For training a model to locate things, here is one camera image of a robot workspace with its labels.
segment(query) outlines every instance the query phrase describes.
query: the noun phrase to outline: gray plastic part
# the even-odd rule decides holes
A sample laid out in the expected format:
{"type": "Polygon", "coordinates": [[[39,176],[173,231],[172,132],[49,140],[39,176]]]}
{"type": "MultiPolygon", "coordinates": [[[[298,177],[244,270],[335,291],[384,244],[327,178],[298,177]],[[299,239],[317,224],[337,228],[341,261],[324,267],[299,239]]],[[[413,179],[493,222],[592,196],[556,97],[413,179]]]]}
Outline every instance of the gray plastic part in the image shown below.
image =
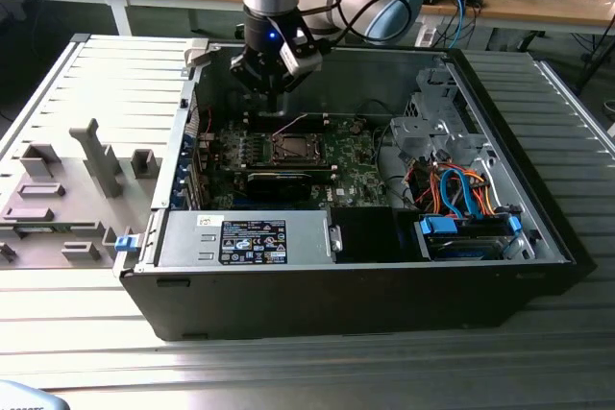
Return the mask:
{"type": "Polygon", "coordinates": [[[30,143],[30,149],[34,150],[47,163],[62,163],[51,144],[30,143]]]}
{"type": "Polygon", "coordinates": [[[87,226],[71,226],[70,231],[77,237],[102,237],[105,235],[105,227],[100,221],[87,226]]]}
{"type": "Polygon", "coordinates": [[[6,242],[0,242],[0,254],[9,262],[14,260],[15,250],[13,250],[6,242]]]}
{"type": "Polygon", "coordinates": [[[22,157],[20,161],[23,168],[25,168],[28,175],[30,175],[30,178],[53,178],[53,175],[47,168],[47,164],[42,158],[22,157]]]}
{"type": "Polygon", "coordinates": [[[70,410],[61,398],[13,381],[0,379],[0,408],[70,410]]]}
{"type": "Polygon", "coordinates": [[[70,38],[70,41],[77,42],[77,43],[87,42],[90,36],[91,34],[77,33],[77,34],[73,34],[73,37],[70,38]]]}
{"type": "Polygon", "coordinates": [[[21,239],[23,234],[15,226],[0,226],[0,239],[21,239]]]}
{"type": "Polygon", "coordinates": [[[105,231],[105,235],[103,235],[103,247],[107,249],[107,253],[111,257],[113,261],[117,258],[117,250],[115,249],[115,241],[117,240],[117,235],[113,228],[108,227],[105,231]]]}
{"type": "Polygon", "coordinates": [[[61,197],[65,194],[64,188],[58,182],[26,182],[22,184],[17,193],[23,198],[56,198],[61,197]]]}
{"type": "Polygon", "coordinates": [[[60,158],[49,144],[31,143],[21,156],[21,164],[31,178],[53,178],[48,163],[61,162],[60,158]]]}
{"type": "Polygon", "coordinates": [[[135,178],[138,180],[158,177],[160,169],[156,163],[154,151],[151,149],[135,149],[131,165],[133,166],[133,172],[135,172],[135,178]]]}
{"type": "Polygon", "coordinates": [[[117,163],[117,158],[112,150],[103,149],[96,136],[97,130],[98,122],[96,122],[96,119],[90,119],[86,127],[74,127],[69,129],[68,132],[84,148],[89,169],[98,180],[105,197],[117,197],[122,193],[122,187],[115,179],[115,167],[110,168],[112,160],[111,157],[108,157],[109,152],[111,152],[115,163],[117,163]]]}
{"type": "Polygon", "coordinates": [[[64,242],[64,248],[61,249],[61,254],[69,261],[100,259],[100,254],[92,242],[64,242]]]}
{"type": "Polygon", "coordinates": [[[54,212],[51,208],[9,208],[4,218],[18,221],[51,221],[54,219],[54,212]]]}

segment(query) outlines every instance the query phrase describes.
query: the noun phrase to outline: blue latch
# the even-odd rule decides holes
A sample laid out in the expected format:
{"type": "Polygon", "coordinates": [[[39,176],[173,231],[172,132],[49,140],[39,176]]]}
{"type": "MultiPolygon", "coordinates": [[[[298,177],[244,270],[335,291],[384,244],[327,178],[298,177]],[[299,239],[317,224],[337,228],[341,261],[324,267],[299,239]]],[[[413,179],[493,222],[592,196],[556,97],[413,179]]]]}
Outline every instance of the blue latch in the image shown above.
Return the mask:
{"type": "Polygon", "coordinates": [[[117,252],[138,252],[138,239],[135,235],[122,235],[115,239],[115,250],[117,252]]]}
{"type": "Polygon", "coordinates": [[[456,234],[457,225],[450,216],[426,216],[421,220],[424,234],[456,234]]]}
{"type": "Polygon", "coordinates": [[[519,221],[519,218],[517,218],[516,216],[511,216],[508,218],[508,225],[510,226],[510,229],[516,234],[517,232],[521,232],[521,229],[523,228],[521,226],[521,222],[519,221]]]}

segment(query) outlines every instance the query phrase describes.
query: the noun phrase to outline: side panel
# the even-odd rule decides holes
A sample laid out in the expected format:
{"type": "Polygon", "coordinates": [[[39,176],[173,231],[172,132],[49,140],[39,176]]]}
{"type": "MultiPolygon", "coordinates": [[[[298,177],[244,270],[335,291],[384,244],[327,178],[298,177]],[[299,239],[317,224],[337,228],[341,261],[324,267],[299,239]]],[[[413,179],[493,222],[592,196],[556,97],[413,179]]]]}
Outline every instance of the side panel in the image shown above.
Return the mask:
{"type": "Polygon", "coordinates": [[[553,265],[129,273],[121,281],[164,340],[497,326],[537,294],[567,283],[553,265]]]}

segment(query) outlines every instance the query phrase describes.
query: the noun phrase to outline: red wire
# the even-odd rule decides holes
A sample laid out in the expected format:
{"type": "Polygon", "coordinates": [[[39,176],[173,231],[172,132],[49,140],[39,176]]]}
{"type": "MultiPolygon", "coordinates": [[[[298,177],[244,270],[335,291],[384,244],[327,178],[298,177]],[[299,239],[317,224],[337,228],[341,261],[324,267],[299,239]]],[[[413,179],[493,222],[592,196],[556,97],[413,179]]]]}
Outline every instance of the red wire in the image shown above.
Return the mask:
{"type": "Polygon", "coordinates": [[[209,116],[208,128],[205,130],[205,134],[208,134],[209,129],[211,128],[211,107],[208,108],[208,116],[209,116]]]}
{"type": "Polygon", "coordinates": [[[421,194],[419,198],[414,201],[414,203],[421,202],[421,200],[427,195],[428,192],[431,192],[431,189],[426,189],[425,191],[423,191],[423,194],[421,194]]]}

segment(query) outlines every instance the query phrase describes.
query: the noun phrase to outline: white cable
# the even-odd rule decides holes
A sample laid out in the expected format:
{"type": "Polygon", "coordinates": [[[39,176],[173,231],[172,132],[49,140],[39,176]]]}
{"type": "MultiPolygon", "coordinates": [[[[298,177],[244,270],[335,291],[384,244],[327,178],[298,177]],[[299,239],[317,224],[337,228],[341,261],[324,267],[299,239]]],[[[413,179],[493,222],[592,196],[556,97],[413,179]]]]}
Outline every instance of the white cable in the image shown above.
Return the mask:
{"type": "Polygon", "coordinates": [[[292,122],[290,122],[288,125],[284,125],[284,126],[283,126],[281,129],[279,129],[277,132],[273,133],[273,134],[271,135],[271,138],[272,138],[272,139],[273,139],[273,138],[275,138],[275,137],[276,137],[276,134],[280,134],[280,133],[282,133],[282,132],[283,132],[284,130],[286,130],[288,127],[290,127],[290,126],[292,126],[292,125],[296,124],[296,123],[297,123],[297,121],[298,121],[299,119],[303,119],[303,118],[304,118],[304,117],[306,117],[306,116],[307,116],[307,114],[301,114],[299,117],[297,117],[295,120],[293,120],[292,122]]]}
{"type": "Polygon", "coordinates": [[[610,114],[615,114],[615,100],[606,100],[603,103],[603,108],[606,112],[610,113],[610,114]]]}

